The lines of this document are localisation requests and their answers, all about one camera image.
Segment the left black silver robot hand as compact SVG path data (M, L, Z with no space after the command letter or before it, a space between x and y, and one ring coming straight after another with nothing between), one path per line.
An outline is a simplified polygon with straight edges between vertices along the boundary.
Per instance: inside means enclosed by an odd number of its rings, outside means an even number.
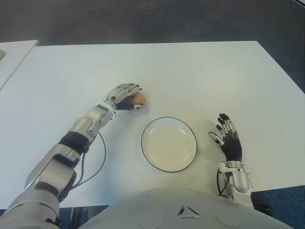
M115 110L140 110L146 103L141 90L138 84L123 83L108 93L105 102Z

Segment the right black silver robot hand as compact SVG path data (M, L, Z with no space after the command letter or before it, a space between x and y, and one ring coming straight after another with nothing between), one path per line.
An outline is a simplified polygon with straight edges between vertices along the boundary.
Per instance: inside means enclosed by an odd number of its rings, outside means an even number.
M210 131L209 137L217 143L226 157L226 161L242 162L242 145L234 123L226 114L219 114L217 130L221 133L219 137L215 132Z

